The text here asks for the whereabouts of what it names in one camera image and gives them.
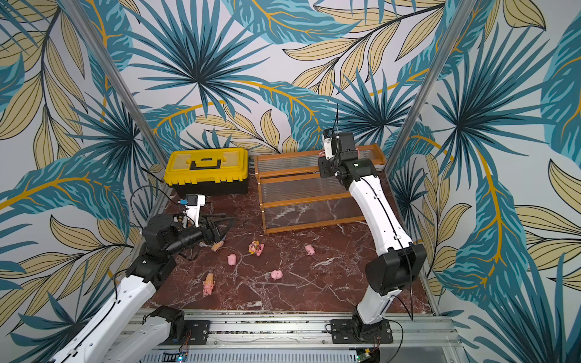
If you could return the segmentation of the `pink yellow figure toy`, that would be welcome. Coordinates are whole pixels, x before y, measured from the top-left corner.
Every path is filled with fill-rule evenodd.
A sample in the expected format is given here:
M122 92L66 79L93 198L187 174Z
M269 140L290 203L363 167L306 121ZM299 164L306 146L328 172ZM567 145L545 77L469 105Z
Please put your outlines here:
M264 244L258 242L258 240L255 240L249 245L248 252L251 255L256 255L257 257L259 257L264 250L264 246L265 246Z

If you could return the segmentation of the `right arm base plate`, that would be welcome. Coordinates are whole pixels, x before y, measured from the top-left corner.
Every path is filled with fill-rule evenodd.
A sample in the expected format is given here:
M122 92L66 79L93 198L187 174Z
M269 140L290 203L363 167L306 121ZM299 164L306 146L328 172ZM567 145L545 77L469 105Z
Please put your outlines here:
M393 343L391 327L386 319L372 325L364 325L355 319L332 319L330 331L334 344Z

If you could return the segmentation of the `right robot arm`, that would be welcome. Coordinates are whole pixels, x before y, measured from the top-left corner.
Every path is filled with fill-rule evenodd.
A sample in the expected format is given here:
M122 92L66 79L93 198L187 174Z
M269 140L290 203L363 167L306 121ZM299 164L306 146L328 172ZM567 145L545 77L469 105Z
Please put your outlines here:
M359 155L353 134L327 129L323 136L319 174L322 178L336 178L353 197L372 233L377 254L366 265L369 287L355 308L351 323L340 328L333 322L331 328L356 341L373 340L389 328L382 315L405 287L412 286L427 252L400 225L374 163Z

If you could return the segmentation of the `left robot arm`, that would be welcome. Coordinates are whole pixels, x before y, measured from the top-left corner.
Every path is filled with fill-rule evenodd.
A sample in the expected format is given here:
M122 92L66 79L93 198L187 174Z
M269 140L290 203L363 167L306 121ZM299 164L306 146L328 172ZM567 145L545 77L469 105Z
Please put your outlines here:
M159 214L142 231L145 243L139 255L116 283L113 294L93 319L51 357L52 362L138 362L167 340L183 343L187 337L184 313L161 307L153 311L129 338L115 341L137 311L161 288L176 267L175 257L195 246L225 239L235 224L224 213L189 222L186 214Z

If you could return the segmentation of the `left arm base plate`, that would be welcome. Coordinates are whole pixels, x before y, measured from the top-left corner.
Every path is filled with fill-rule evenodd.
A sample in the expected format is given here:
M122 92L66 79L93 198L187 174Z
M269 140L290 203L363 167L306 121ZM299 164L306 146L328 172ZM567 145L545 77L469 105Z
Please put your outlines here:
M171 328L165 344L177 346L205 346L210 333L210 321L186 320L178 323L177 328Z

